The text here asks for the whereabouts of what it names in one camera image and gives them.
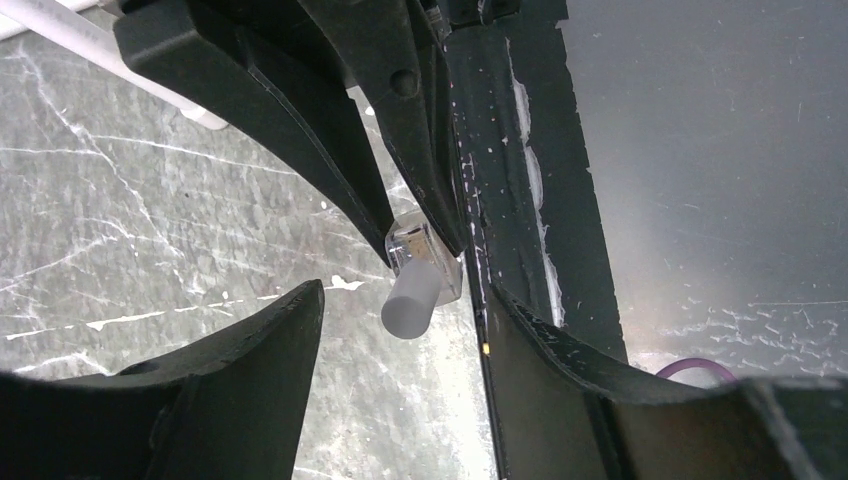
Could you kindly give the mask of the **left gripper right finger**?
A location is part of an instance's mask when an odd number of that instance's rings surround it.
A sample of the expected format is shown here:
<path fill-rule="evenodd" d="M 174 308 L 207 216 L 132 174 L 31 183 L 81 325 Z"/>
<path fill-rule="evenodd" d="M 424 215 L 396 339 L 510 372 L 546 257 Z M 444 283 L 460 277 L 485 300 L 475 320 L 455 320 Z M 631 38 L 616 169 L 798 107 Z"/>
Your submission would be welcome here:
<path fill-rule="evenodd" d="M 490 405 L 508 479 L 843 479 L 847 381 L 749 377 L 711 389 L 619 362 L 494 285 Z"/>

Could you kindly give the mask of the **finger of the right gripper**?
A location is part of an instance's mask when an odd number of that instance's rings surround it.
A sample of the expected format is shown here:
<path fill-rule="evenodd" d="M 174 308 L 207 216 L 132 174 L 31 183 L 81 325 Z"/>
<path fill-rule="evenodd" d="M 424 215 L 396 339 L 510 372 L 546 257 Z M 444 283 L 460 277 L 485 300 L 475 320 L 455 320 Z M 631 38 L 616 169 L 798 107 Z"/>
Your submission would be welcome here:
<path fill-rule="evenodd" d="M 383 142 L 453 256 L 467 246 L 454 192 L 450 82 L 436 1 L 303 1 L 374 109 Z"/>
<path fill-rule="evenodd" d="M 234 126 L 334 203 L 379 257 L 394 217 L 345 70 L 295 1 L 123 1 L 128 68 Z"/>

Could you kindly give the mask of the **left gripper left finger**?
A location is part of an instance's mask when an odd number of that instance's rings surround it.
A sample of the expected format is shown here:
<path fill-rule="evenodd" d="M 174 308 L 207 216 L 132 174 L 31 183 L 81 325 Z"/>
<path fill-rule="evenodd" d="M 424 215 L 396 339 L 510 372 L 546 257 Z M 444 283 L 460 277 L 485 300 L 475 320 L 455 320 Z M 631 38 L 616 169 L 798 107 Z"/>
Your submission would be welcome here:
<path fill-rule="evenodd" d="M 1 377 L 5 479 L 288 479 L 324 311 L 318 280 L 107 376 Z"/>

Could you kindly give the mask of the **clear nail polish bottle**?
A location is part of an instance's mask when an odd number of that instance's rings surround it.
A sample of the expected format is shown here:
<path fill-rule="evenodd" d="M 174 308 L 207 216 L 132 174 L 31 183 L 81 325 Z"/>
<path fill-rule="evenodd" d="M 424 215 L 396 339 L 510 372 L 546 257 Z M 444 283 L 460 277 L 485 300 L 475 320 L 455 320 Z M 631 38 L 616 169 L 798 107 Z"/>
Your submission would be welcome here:
<path fill-rule="evenodd" d="M 420 210 L 397 217 L 384 247 L 395 281 L 381 309 L 382 324 L 397 338 L 419 338 L 437 307 L 461 297 L 462 262 Z"/>

